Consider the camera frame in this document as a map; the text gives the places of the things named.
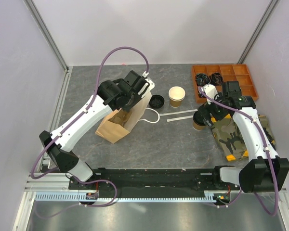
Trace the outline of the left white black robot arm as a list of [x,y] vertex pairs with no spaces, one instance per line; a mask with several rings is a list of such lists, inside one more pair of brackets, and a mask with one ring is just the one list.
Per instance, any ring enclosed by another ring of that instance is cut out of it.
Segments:
[[46,153],[62,173],[70,173],[79,179],[85,189],[96,184],[93,170],[73,152],[75,144],[98,121],[109,113],[122,109],[130,111],[155,87],[148,78],[130,71],[125,78],[102,82],[97,93],[67,122],[52,132],[43,131],[39,138]]

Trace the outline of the brown paper bag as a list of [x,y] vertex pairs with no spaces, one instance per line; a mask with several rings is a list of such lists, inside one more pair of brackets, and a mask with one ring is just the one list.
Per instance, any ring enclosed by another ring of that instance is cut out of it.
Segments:
[[[104,117],[95,134],[114,144],[127,136],[139,121],[145,121],[151,124],[157,123],[160,120],[159,113],[147,107],[151,98],[152,94],[149,92],[129,112],[123,109],[111,112]],[[146,109],[157,114],[156,121],[141,119]]]

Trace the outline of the stack of black lids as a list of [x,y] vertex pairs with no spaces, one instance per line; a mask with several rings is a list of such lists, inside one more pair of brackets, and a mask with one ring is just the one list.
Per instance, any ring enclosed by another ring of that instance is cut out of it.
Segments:
[[159,109],[164,105],[164,98],[161,95],[153,95],[149,101],[149,106],[153,109]]

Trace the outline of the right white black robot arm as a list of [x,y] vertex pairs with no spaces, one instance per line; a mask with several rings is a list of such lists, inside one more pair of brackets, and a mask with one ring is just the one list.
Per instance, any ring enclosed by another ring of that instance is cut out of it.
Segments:
[[289,172],[289,160],[279,157],[269,142],[253,98],[243,96],[238,81],[224,82],[221,92],[212,84],[199,87],[198,91],[207,99],[198,108],[204,123],[211,127],[212,118],[219,121],[230,115],[249,155],[249,162],[243,168],[218,167],[219,173],[211,177],[212,186],[220,190],[232,183],[245,193],[280,191]]

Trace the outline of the single brown paper cup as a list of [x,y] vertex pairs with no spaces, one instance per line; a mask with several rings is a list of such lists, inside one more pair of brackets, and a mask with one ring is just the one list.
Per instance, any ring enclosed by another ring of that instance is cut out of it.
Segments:
[[203,124],[203,123],[198,123],[198,122],[195,122],[195,121],[193,122],[193,128],[195,130],[203,130],[205,127],[206,127],[206,125]]

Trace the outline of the stack of paper cups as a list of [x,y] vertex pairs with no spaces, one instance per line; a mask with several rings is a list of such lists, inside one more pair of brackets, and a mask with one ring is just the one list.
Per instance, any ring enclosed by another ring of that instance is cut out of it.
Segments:
[[170,105],[174,108],[179,107],[185,98],[185,90],[182,87],[174,86],[169,89]]

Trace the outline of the cardboard cup carrier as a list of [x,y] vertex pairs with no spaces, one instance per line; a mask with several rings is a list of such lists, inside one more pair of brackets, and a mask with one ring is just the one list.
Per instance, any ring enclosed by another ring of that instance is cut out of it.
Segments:
[[125,123],[130,119],[132,115],[132,111],[118,111],[109,121],[114,124],[119,124],[122,127],[125,125]]

